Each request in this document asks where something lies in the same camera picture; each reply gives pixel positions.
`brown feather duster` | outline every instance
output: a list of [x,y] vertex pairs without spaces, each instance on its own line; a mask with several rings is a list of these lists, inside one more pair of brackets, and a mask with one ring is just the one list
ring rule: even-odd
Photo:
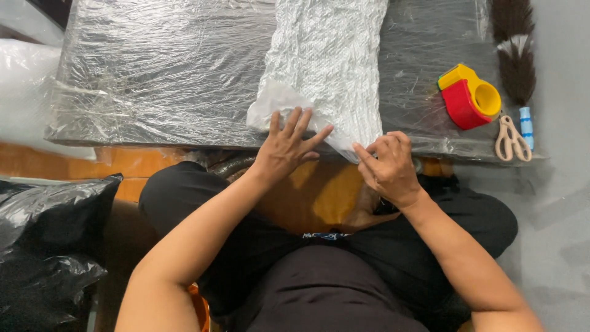
[[489,0],[496,44],[514,35],[530,35],[535,29],[530,0]]
[[529,102],[535,91],[537,77],[535,75],[534,55],[530,38],[526,38],[524,45],[506,41],[507,49],[498,50],[500,60],[500,78],[502,85],[510,99],[519,107],[524,107]]

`blue handle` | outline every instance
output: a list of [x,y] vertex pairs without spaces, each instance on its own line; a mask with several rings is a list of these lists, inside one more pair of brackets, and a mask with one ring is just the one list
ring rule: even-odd
[[530,107],[523,107],[520,111],[520,131],[531,151],[535,150],[535,139],[533,137],[533,121],[530,118]]

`black shirt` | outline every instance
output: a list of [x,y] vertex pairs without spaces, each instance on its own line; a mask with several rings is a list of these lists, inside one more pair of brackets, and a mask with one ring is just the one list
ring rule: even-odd
[[278,261],[232,321],[232,332],[428,331],[361,258],[323,245]]

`person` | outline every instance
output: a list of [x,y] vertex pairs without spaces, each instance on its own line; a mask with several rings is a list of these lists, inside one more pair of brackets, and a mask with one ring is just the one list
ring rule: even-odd
[[140,211],[162,239],[133,271],[117,332],[199,330],[195,281],[224,331],[455,332],[469,318],[453,309],[462,304],[476,331],[543,330],[494,260],[516,236],[512,212],[466,188],[429,194],[401,132],[354,144],[366,185],[399,209],[394,220],[330,241],[253,213],[333,129],[304,141],[312,112],[301,114],[283,130],[272,115],[255,163],[232,184],[188,161],[148,180]]

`scissors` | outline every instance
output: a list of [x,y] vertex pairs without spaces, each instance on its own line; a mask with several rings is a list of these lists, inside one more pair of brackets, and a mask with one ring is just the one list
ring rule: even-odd
[[[506,155],[502,154],[502,145],[504,145]],[[500,118],[500,134],[496,141],[496,154],[503,161],[511,161],[513,152],[522,161],[530,161],[533,158],[533,152],[514,127],[512,119],[504,115]]]

